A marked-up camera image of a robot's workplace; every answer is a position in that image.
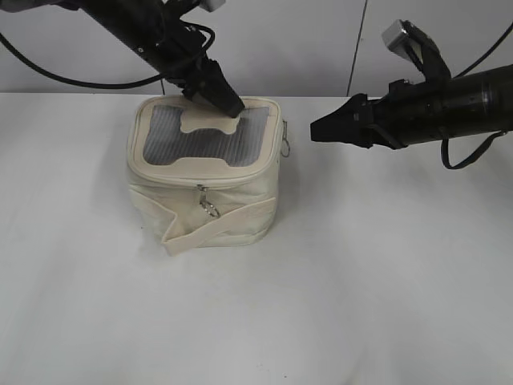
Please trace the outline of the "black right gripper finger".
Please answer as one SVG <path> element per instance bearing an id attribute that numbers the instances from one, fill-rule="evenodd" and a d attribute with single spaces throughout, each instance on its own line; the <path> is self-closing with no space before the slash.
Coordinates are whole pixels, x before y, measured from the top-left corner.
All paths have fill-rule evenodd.
<path id="1" fill-rule="evenodd" d="M 372 106 L 366 94 L 356 94 L 336 111 L 310 124 L 310 139 L 318 143 L 373 146 L 368 126 L 373 122 Z"/>

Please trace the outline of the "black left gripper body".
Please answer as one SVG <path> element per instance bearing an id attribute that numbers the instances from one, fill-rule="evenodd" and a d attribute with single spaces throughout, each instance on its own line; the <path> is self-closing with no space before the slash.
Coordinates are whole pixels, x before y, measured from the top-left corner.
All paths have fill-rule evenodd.
<path id="1" fill-rule="evenodd" d="M 185 95 L 219 86 L 219 64 L 207 55 L 215 32 L 196 23 L 166 15 L 138 18 L 138 56 L 157 74 L 140 80 L 142 87 L 166 79 Z"/>

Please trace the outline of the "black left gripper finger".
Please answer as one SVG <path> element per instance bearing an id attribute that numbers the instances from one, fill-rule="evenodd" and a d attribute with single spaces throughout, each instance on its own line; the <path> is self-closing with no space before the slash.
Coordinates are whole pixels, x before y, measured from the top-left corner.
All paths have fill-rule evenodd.
<path id="1" fill-rule="evenodd" d="M 198 59 L 185 80 L 182 93 L 190 101 L 209 104 L 231 118 L 244 110 L 242 99 L 228 83 L 216 60 Z"/>

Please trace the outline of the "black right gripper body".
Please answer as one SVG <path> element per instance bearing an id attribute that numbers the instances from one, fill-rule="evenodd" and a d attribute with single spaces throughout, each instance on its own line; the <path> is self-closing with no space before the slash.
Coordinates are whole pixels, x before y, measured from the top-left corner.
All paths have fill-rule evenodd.
<path id="1" fill-rule="evenodd" d="M 443 94 L 448 80 L 411 84 L 398 80 L 377 99 L 360 94 L 360 146 L 403 149 L 449 138 Z"/>

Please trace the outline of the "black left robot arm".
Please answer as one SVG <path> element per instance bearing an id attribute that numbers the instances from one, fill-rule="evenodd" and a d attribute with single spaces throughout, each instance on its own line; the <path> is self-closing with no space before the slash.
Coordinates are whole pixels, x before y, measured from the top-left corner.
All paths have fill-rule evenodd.
<path id="1" fill-rule="evenodd" d="M 67 10 L 81 10 L 145 60 L 184 96 L 209 104 L 235 118 L 244 109 L 217 61 L 207 55 L 215 39 L 206 26 L 185 22 L 182 15 L 194 1 L 59 1 Z"/>

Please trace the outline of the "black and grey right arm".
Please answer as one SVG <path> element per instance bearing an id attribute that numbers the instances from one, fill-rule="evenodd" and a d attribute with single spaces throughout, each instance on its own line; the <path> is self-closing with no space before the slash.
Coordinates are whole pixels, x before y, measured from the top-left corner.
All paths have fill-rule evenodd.
<path id="1" fill-rule="evenodd" d="M 356 94 L 310 125 L 314 142 L 413 144 L 512 129 L 512 68 L 499 67 L 448 80 L 390 83 L 380 99 Z"/>

